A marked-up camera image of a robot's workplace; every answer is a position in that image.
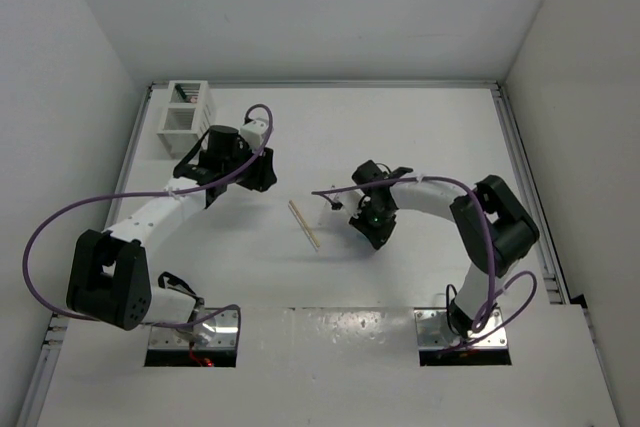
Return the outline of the tan and white pencil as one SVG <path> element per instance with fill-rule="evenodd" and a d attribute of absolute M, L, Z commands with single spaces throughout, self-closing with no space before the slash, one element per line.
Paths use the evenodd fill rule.
<path fill-rule="evenodd" d="M 308 224 L 308 222 L 306 221 L 306 219 L 303 217 L 300 209 L 298 208 L 298 206 L 295 204 L 295 202 L 293 200 L 289 200 L 288 201 L 288 208 L 290 210 L 290 212 L 292 213 L 292 215 L 294 216 L 294 218 L 296 219 L 296 221 L 298 222 L 300 228 L 302 229 L 302 231 L 304 232 L 306 238 L 309 240 L 310 244 L 312 245 L 313 249 L 318 252 L 320 249 L 320 242 L 317 239 L 316 235 L 314 234 L 314 232 L 312 231 L 310 225 Z"/>

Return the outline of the dark teal makeup pen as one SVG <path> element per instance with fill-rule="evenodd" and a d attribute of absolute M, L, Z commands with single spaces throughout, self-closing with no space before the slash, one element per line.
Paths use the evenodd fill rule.
<path fill-rule="evenodd" d="M 196 102 L 199 97 L 200 85 L 196 83 L 176 83 L 172 101 L 176 103 Z"/>

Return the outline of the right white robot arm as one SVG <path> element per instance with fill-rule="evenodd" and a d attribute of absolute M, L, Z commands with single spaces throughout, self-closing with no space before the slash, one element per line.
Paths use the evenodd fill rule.
<path fill-rule="evenodd" d="M 354 189 L 335 199 L 349 224 L 378 250 L 390 239 L 399 211 L 420 212 L 452 222 L 470 259 L 462 287 L 447 307 L 450 329 L 462 338 L 488 323 L 489 308 L 508 288 L 514 266 L 540 232 L 505 181 L 489 175 L 473 189 L 454 179 L 419 177 L 410 168 L 391 172 L 369 160 L 352 175 Z"/>

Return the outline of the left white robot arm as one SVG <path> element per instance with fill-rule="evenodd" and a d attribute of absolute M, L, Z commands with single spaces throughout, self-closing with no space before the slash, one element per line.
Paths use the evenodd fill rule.
<path fill-rule="evenodd" d="M 182 327 L 197 318 L 203 300 L 169 272 L 152 279 L 149 261 L 194 215 L 233 184 L 265 192 L 277 181 L 272 131 L 266 119 L 240 128 L 214 125 L 174 167 L 160 196 L 102 232 L 77 240 L 67 307 L 125 331 L 142 324 Z"/>

